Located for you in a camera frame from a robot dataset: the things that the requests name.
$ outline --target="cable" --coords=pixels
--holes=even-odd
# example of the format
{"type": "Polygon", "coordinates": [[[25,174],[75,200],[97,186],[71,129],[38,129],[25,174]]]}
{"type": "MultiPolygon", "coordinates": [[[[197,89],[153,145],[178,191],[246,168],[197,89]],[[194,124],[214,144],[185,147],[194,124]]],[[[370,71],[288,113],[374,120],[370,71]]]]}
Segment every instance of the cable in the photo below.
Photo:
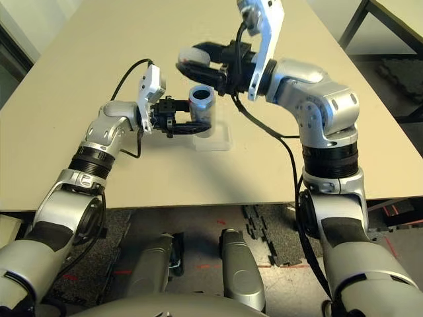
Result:
{"type": "Polygon", "coordinates": [[[299,210],[299,191],[301,189],[301,184],[303,183],[303,176],[299,178],[298,185],[295,188],[295,218],[297,220],[297,229],[298,229],[298,236],[299,241],[301,243],[301,247],[303,248],[305,259],[307,260],[308,264],[310,265],[311,270],[315,274],[317,280],[319,281],[322,288],[325,290],[326,294],[330,299],[332,296],[330,294],[329,284],[326,280],[325,275],[320,268],[320,265],[317,261],[316,255],[313,251],[313,247],[310,244],[310,240],[307,238],[305,233],[305,229],[303,226],[303,219],[301,218],[301,212],[299,210]]]}
{"type": "MultiPolygon", "coordinates": [[[[237,91],[237,85],[239,84],[239,81],[241,80],[242,76],[242,61],[241,61],[241,38],[243,35],[243,32],[247,29],[247,25],[245,22],[242,22],[241,25],[238,28],[237,31],[237,38],[235,39],[235,74],[234,74],[234,91],[237,91]]],[[[239,100],[238,92],[233,95],[237,100],[239,100]]],[[[241,104],[240,107],[238,107],[238,110],[242,112],[250,121],[252,121],[257,126],[261,127],[262,129],[265,129],[267,133],[269,133],[272,137],[278,138],[278,139],[299,139],[299,135],[283,135],[281,133],[276,132],[275,130],[271,129],[264,123],[262,123],[260,120],[256,119],[254,116],[248,113],[248,111],[245,109],[245,107],[241,104]]]]}
{"type": "MultiPolygon", "coordinates": [[[[130,73],[138,66],[141,65],[143,63],[148,63],[148,66],[154,64],[153,61],[149,58],[144,58],[141,59],[139,61],[137,61],[136,63],[134,63],[125,73],[125,75],[122,77],[122,79],[120,79],[120,82],[118,84],[118,86],[116,87],[116,89],[113,92],[112,98],[110,99],[110,101],[115,100],[116,96],[119,93],[120,88],[122,87],[122,85],[125,83],[126,78],[128,78],[128,76],[130,75],[130,73]]],[[[125,153],[131,157],[135,157],[136,159],[138,159],[141,156],[141,138],[143,137],[143,127],[142,125],[140,125],[138,132],[137,132],[137,154],[133,154],[127,150],[124,149],[120,149],[120,152],[125,153]]]]}
{"type": "MultiPolygon", "coordinates": [[[[240,50],[240,48],[241,48],[241,36],[242,36],[242,33],[245,31],[245,28],[246,28],[245,26],[246,26],[245,23],[242,22],[239,29],[238,29],[237,39],[236,39],[236,43],[235,43],[235,54],[236,54],[236,60],[235,60],[236,74],[235,74],[235,78],[236,78],[236,80],[235,80],[234,91],[237,91],[236,86],[237,86],[239,79],[241,78],[241,75],[242,75],[241,50],[240,50]]],[[[303,223],[304,223],[303,219],[301,219],[301,212],[299,210],[299,191],[300,191],[300,188],[301,188],[301,184],[303,183],[303,176],[301,175],[299,182],[298,182],[297,181],[297,169],[296,169],[295,159],[293,157],[292,150],[290,149],[288,144],[286,144],[286,142],[284,140],[282,140],[282,138],[284,138],[285,136],[283,136],[280,133],[274,131],[272,128],[270,128],[267,125],[265,125],[264,123],[262,123],[260,120],[255,118],[252,114],[250,114],[247,111],[247,109],[244,107],[242,102],[239,100],[238,92],[236,92],[234,95],[232,95],[231,98],[232,98],[233,103],[237,107],[238,111],[240,111],[240,113],[242,113],[253,124],[255,124],[259,128],[263,129],[268,135],[277,139],[285,147],[286,151],[288,152],[289,158],[291,160],[293,183],[294,183],[293,188],[294,188],[294,194],[295,194],[295,218],[296,218],[296,221],[297,221],[297,229],[298,229],[298,235],[299,235],[301,247],[303,248],[305,259],[307,260],[307,263],[310,265],[310,268],[312,269],[313,273],[315,274],[317,280],[321,284],[322,288],[325,290],[328,297],[331,299],[332,297],[331,297],[331,294],[330,294],[328,281],[326,280],[326,277],[323,274],[323,272],[322,272],[322,270],[319,266],[316,255],[313,251],[313,247],[311,246],[310,241],[309,241],[309,239],[308,239],[308,237],[305,233],[305,229],[304,229],[304,226],[303,226],[303,223]]]]}
{"type": "Polygon", "coordinates": [[[75,267],[75,265],[77,265],[78,262],[81,261],[81,259],[84,256],[86,256],[88,252],[90,252],[90,250],[93,248],[93,246],[97,242],[98,238],[100,237],[100,234],[101,234],[103,227],[104,227],[104,218],[105,218],[105,213],[106,213],[106,195],[104,194],[104,192],[101,194],[101,201],[102,201],[102,210],[101,210],[101,215],[100,215],[100,225],[98,227],[98,231],[97,231],[96,235],[94,236],[94,238],[90,242],[90,244],[85,248],[85,250],[82,251],[81,254],[79,254],[71,263],[69,263],[67,266],[65,266],[63,269],[61,269],[59,271],[55,281],[60,279],[67,271],[69,271],[70,269],[75,267]]]}
{"type": "Polygon", "coordinates": [[[133,154],[127,150],[120,149],[120,152],[128,154],[130,157],[135,157],[136,159],[139,159],[141,157],[141,139],[143,137],[144,130],[143,127],[139,127],[137,132],[137,154],[133,154]]]}
{"type": "Polygon", "coordinates": [[[116,96],[118,95],[118,93],[119,93],[119,90],[120,90],[120,88],[122,87],[122,85],[124,84],[124,82],[125,82],[125,80],[126,80],[126,78],[130,75],[130,73],[138,66],[138,65],[141,65],[141,64],[143,64],[143,63],[147,63],[148,62],[148,66],[150,66],[151,64],[154,64],[153,63],[153,61],[151,60],[151,59],[149,59],[149,58],[144,58],[144,59],[141,59],[141,60],[139,60],[139,61],[137,61],[135,64],[133,64],[127,71],[126,71],[126,73],[125,73],[125,75],[122,77],[122,79],[120,79],[120,82],[119,82],[119,84],[118,84],[118,86],[116,87],[116,89],[114,90],[114,92],[113,92],[113,95],[112,95],[112,98],[110,98],[110,101],[113,101],[115,98],[116,98],[116,96]]]}
{"type": "Polygon", "coordinates": [[[248,112],[248,110],[244,107],[242,102],[239,100],[238,95],[232,96],[232,101],[235,104],[235,106],[238,108],[238,111],[242,113],[248,120],[250,120],[253,124],[257,125],[259,128],[263,129],[268,135],[271,137],[274,137],[277,139],[286,149],[289,155],[289,159],[291,160],[291,166],[292,166],[292,174],[293,174],[293,187],[297,187],[297,167],[295,165],[295,159],[293,157],[293,153],[291,148],[286,144],[284,140],[280,137],[280,134],[276,131],[274,131],[272,128],[268,127],[264,123],[262,123],[259,119],[254,117],[252,114],[248,112]]]}

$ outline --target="clear plastic base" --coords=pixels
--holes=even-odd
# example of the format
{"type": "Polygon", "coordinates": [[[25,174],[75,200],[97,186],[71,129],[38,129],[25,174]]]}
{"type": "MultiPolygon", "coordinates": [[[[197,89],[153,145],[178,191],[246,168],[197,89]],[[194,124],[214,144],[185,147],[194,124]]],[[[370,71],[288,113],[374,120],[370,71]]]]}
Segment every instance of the clear plastic base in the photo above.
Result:
{"type": "Polygon", "coordinates": [[[228,151],[232,147],[231,133],[225,122],[216,121],[212,134],[205,131],[198,135],[192,136],[196,151],[228,151]]]}

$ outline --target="beige table surface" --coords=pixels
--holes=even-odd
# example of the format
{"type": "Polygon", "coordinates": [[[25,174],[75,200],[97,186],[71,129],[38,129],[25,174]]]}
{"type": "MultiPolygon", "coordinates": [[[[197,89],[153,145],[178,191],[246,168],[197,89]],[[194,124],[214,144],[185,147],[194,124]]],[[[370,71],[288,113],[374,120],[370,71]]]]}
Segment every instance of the beige table surface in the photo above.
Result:
{"type": "MultiPolygon", "coordinates": [[[[367,198],[423,195],[423,160],[380,99],[304,0],[282,3],[286,17],[275,58],[320,65],[358,93],[367,198]]],[[[186,98],[194,83],[174,66],[179,49],[206,40],[227,44],[239,23],[235,0],[84,1],[0,112],[0,209],[37,208],[134,61],[152,58],[167,78],[167,94],[186,98]]],[[[128,78],[118,99],[136,100],[143,71],[128,78]]],[[[228,96],[217,103],[231,128],[230,151],[198,153],[189,137],[166,139],[159,132],[145,137],[140,159],[121,154],[115,162],[108,206],[293,201],[285,149],[242,117],[228,96]]],[[[298,132],[283,108],[263,98],[246,105],[280,133],[298,132]]],[[[288,143],[300,172],[301,145],[288,143]]]]}
{"type": "Polygon", "coordinates": [[[422,0],[371,0],[371,2],[423,43],[422,0]]]}

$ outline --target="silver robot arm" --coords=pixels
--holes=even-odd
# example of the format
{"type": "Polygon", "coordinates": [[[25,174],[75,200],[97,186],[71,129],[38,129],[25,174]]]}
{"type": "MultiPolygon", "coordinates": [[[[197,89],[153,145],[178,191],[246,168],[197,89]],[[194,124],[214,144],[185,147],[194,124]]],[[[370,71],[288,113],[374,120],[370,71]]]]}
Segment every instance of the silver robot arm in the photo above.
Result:
{"type": "Polygon", "coordinates": [[[139,85],[138,103],[110,101],[100,108],[71,164],[38,208],[30,232],[0,249],[0,310],[33,309],[55,281],[72,245],[98,234],[104,210],[97,197],[104,193],[122,140],[131,131],[151,131],[145,120],[149,105],[165,91],[154,65],[139,85]]]}
{"type": "Polygon", "coordinates": [[[332,81],[317,66],[271,59],[284,17],[280,0],[238,0],[237,4],[243,23],[236,41],[228,46],[212,42],[194,46],[223,67],[217,70],[188,60],[178,63],[177,68],[188,78],[215,87],[219,95],[236,97],[247,92],[250,100],[265,96],[296,118],[303,145],[302,177],[307,188],[299,194],[298,220],[309,235],[320,239],[323,247],[328,293],[333,299],[332,312],[328,308],[327,316],[421,315],[423,294],[416,283],[386,249],[372,243],[366,234],[356,93],[332,81]],[[251,36],[261,33],[258,53],[250,51],[250,44],[241,42],[244,29],[251,36]]]}
{"type": "Polygon", "coordinates": [[[300,194],[301,218],[323,247],[333,299],[328,316],[420,315],[423,294],[416,283],[366,235],[356,94],[318,67],[283,59],[273,70],[266,100],[291,112],[299,125],[307,187],[300,194]]]}

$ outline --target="white bracket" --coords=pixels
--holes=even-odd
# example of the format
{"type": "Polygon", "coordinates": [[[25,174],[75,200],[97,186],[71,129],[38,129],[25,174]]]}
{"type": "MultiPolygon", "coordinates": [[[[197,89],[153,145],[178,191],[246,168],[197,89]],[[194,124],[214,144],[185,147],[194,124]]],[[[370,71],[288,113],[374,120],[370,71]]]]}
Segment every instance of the white bracket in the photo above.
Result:
{"type": "Polygon", "coordinates": [[[243,18],[253,23],[247,23],[250,36],[262,34],[260,50],[253,58],[256,68],[249,86],[249,100],[254,101],[263,72],[273,58],[285,13],[280,0],[237,0],[237,4],[243,18]]]}
{"type": "Polygon", "coordinates": [[[144,129],[144,133],[151,134],[150,107],[159,101],[165,91],[166,82],[161,77],[160,69],[151,64],[139,81],[138,88],[137,104],[142,124],[139,128],[144,129]]]}

